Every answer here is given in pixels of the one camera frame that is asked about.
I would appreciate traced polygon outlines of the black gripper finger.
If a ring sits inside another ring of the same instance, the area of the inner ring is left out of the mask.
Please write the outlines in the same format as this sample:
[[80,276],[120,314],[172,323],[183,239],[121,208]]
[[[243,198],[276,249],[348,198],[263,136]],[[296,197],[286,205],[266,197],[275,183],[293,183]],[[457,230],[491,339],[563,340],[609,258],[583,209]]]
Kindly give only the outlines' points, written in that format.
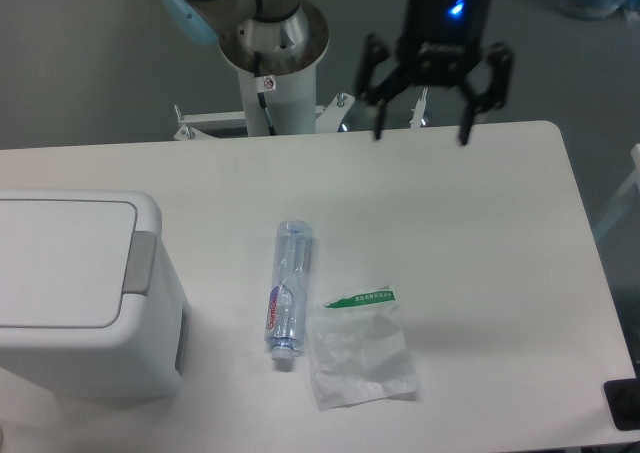
[[495,43],[483,51],[482,60],[491,69],[488,87],[483,92],[477,93],[466,79],[460,84],[466,101],[458,134],[461,146],[469,143],[471,130],[478,115],[501,109],[507,102],[514,63],[513,50],[506,43]]
[[[355,77],[357,98],[375,112],[373,138],[379,141],[386,121],[387,105],[400,93],[419,83],[421,66],[415,49],[416,43],[401,34],[391,48],[375,33],[368,34]],[[374,83],[376,68],[395,53],[397,65],[380,82]]]

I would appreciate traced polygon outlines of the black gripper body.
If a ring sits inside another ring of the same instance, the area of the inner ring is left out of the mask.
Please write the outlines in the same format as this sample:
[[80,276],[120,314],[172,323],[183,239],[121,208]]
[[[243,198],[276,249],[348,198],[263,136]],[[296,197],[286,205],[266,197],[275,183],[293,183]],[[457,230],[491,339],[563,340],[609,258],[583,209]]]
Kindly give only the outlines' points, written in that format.
[[398,71],[412,85],[456,86],[481,60],[491,0],[408,0]]

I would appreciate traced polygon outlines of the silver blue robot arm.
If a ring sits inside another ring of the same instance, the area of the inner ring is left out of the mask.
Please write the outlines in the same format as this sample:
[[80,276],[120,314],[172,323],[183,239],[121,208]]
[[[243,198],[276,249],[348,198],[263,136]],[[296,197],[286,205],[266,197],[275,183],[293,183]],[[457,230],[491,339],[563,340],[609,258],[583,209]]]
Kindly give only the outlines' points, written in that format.
[[[394,45],[364,40],[354,93],[374,110],[380,138],[388,105],[412,87],[458,89],[465,101],[458,140],[467,144],[475,119],[502,108],[513,54],[481,43],[491,0],[408,0]],[[246,128],[252,136],[336,130],[343,112],[319,111],[316,68],[329,46],[323,13],[307,0],[163,0],[194,42],[216,44],[235,69]]]

